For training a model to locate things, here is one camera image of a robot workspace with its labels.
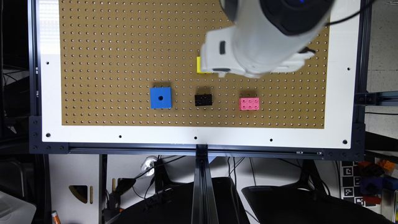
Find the yellow block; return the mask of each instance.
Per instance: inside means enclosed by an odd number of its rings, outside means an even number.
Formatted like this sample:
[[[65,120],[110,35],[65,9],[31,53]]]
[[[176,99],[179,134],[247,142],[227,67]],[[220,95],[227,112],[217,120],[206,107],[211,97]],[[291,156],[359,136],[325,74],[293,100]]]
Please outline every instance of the yellow block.
[[[197,73],[198,74],[211,74],[211,72],[201,72],[200,71],[200,57],[197,57]]]

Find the pegboard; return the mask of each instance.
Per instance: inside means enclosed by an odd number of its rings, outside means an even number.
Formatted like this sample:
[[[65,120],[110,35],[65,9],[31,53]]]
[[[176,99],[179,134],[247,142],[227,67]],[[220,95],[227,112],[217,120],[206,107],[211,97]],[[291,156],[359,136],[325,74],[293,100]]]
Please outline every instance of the pegboard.
[[[217,0],[60,1],[62,125],[323,129],[329,29],[299,71],[253,79],[197,74],[209,30],[233,25]],[[149,89],[170,86],[171,109],[151,109]],[[213,94],[195,106],[195,94]],[[260,109],[240,111],[240,97]]]

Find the pink block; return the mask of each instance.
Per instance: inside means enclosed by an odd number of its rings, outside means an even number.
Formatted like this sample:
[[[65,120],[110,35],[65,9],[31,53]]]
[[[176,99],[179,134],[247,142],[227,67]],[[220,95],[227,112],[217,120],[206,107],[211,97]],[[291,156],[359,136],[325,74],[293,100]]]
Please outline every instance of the pink block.
[[[259,98],[240,98],[239,110],[258,110],[260,108]]]

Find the white border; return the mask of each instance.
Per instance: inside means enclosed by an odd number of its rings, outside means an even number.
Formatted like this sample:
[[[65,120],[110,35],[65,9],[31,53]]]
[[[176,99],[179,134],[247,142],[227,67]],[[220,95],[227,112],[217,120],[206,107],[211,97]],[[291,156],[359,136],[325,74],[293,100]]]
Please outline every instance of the white border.
[[[360,2],[337,0],[331,20],[356,12]],[[330,27],[324,129],[208,128],[63,126],[58,12],[58,0],[39,0],[43,141],[350,148],[359,16]]]

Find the blue cube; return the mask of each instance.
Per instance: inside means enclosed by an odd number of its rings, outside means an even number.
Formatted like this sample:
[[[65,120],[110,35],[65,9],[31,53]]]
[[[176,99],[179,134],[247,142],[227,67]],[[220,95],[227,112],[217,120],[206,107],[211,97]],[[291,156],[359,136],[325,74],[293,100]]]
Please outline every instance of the blue cube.
[[[172,107],[172,89],[170,87],[150,89],[150,108],[166,109]]]

